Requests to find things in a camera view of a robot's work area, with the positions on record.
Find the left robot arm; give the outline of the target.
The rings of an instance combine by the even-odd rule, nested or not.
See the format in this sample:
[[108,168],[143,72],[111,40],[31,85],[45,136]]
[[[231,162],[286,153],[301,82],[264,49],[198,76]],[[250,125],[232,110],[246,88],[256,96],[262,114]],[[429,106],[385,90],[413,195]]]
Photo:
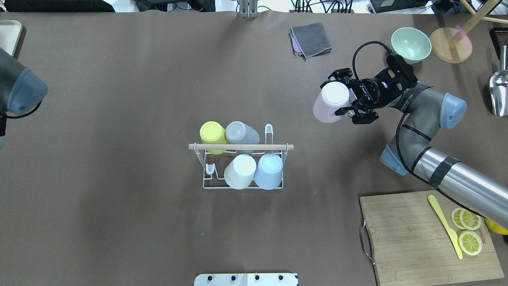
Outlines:
[[47,93],[47,85],[38,76],[0,49],[0,148],[5,144],[7,119],[34,113]]

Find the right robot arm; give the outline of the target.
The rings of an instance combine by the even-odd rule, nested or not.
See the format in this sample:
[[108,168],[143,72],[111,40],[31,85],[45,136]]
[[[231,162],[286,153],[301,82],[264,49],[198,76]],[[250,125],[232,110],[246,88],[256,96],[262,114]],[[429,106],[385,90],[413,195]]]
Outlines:
[[434,145],[437,135],[459,125],[465,101],[420,83],[412,68],[386,68],[372,78],[355,79],[349,68],[333,71],[320,86],[331,96],[330,116],[369,124],[383,108],[402,113],[381,161],[400,174],[411,174],[466,210],[507,228],[507,186],[466,165]]

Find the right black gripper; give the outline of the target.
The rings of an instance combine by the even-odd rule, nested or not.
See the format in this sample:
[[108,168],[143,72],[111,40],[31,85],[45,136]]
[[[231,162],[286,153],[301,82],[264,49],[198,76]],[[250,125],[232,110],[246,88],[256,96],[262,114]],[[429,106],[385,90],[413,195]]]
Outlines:
[[321,84],[321,89],[332,82],[342,83],[352,89],[354,93],[352,105],[338,108],[335,115],[346,115],[354,124],[370,124],[379,118],[374,109],[383,108],[391,103],[391,91],[378,78],[357,80],[352,77],[353,72],[350,68],[335,70]]

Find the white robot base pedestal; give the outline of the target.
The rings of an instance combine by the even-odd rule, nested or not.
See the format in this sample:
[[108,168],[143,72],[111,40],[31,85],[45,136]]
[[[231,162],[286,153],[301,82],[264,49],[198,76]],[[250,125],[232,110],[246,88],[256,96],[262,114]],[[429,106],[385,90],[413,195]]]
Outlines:
[[297,273],[220,273],[199,274],[194,286],[298,286]]

